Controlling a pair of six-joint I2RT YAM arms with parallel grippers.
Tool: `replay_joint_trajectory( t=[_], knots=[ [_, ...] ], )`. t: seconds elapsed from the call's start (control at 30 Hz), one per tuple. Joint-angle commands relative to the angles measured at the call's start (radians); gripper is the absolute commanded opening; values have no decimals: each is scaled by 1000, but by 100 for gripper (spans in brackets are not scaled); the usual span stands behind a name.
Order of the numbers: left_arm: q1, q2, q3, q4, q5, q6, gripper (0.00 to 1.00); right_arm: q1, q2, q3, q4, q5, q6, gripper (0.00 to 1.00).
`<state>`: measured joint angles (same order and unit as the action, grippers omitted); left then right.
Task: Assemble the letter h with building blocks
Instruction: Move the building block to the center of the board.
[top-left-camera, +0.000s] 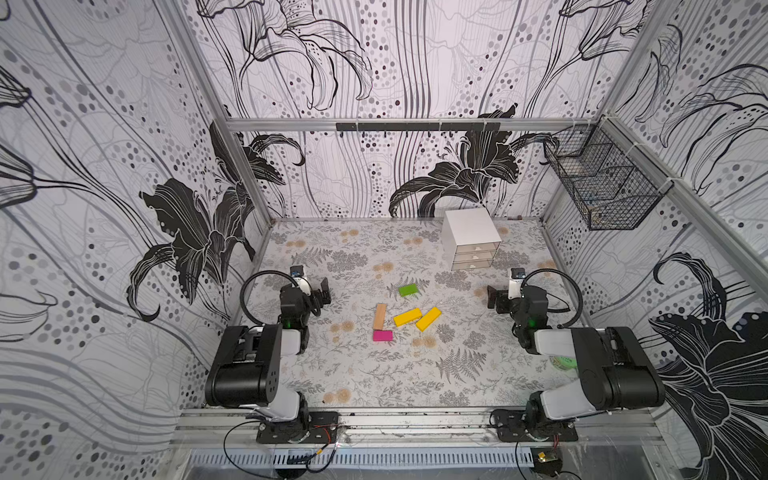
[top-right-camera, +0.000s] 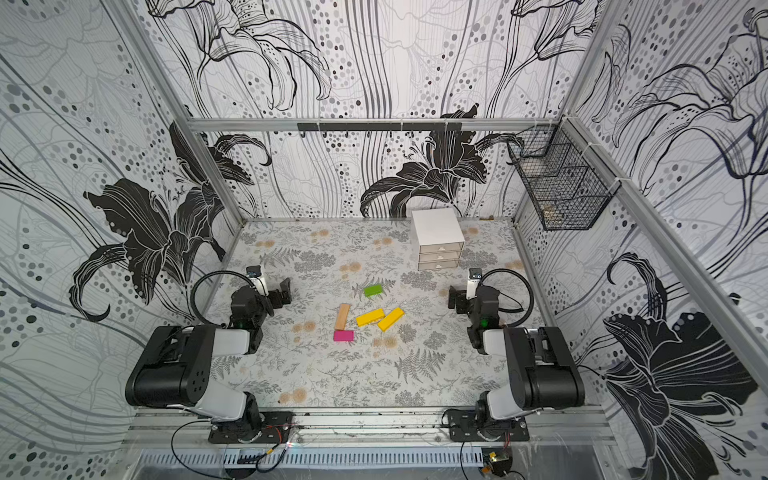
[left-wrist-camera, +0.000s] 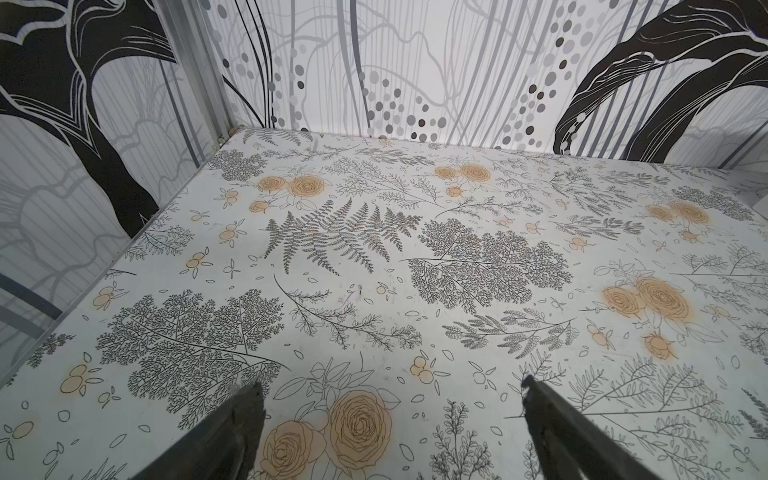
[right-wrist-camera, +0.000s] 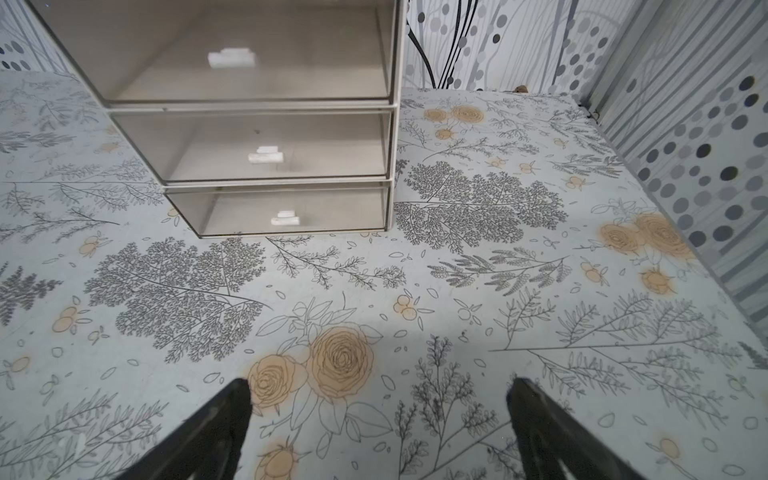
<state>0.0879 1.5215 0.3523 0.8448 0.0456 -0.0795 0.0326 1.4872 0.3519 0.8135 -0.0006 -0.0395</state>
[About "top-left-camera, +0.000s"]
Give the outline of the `wooden building block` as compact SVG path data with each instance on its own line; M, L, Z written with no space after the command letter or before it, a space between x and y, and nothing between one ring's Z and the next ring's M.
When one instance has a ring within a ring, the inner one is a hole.
M387 311L387 305L384 303L379 303L376 305L375 314L374 314L374 321L373 321L373 329L376 331L381 331L385 327L386 323L386 311Z

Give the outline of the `pink building block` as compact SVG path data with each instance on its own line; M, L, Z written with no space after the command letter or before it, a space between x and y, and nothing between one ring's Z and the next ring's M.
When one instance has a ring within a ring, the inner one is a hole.
M374 342L392 342L394 333L391 330L374 330L372 340Z

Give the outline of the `yellow building block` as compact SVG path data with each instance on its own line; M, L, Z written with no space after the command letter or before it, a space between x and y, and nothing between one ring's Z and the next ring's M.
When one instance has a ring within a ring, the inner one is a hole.
M424 316L422 316L417 322L416 327L421 332L424 332L429 328L440 316L442 311L437 307L430 309Z
M414 308L404 313L395 315L393 317L393 322L396 327L400 327L408 323L418 321L421 317L422 317L421 310L419 308Z

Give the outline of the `green building block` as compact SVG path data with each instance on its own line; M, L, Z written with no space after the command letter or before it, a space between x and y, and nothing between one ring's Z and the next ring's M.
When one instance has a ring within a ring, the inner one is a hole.
M407 297L419 293L418 285L415 283L403 285L398 288L398 293L401 297Z

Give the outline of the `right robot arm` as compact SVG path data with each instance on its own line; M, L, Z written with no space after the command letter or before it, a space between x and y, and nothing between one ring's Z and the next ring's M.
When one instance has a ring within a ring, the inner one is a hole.
M549 316L570 309L550 307L547 290L531 283L543 273L562 277L576 295L573 317L555 327L549 325ZM507 287L487 288L487 307L511 317L513 336L527 353L571 359L577 370L577 378L570 383L532 393L522 409L493 410L489 426L500 441L575 441L578 419L665 402L660 375L631 328L576 325L584 309L583 293L565 272L541 268L527 273L511 268Z

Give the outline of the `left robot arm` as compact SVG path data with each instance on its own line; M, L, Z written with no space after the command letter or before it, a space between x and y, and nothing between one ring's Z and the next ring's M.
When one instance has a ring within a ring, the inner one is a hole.
M279 292L280 314L265 323L247 308L250 285L262 276L287 281ZM313 287L304 267L287 273L262 270L248 277L239 295L242 314L253 323L224 330L205 383L209 406L246 410L247 418L260 424L262 444L301 443L317 428L312 424L305 396L281 383L281 361L303 354L309 344L309 317L320 316L332 302L326 278Z

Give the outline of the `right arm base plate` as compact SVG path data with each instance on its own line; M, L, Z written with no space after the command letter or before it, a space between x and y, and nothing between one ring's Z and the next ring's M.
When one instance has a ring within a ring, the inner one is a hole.
M494 409L489 415L489 426L499 441L517 442L576 442L579 437L575 426L567 421L537 423L527 420L523 410Z

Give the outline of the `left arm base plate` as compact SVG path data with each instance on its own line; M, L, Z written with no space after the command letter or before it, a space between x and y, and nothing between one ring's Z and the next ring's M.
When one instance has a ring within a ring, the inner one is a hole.
M337 439L339 420L337 411L304 412L291 421L265 423L256 441L262 445L332 444Z

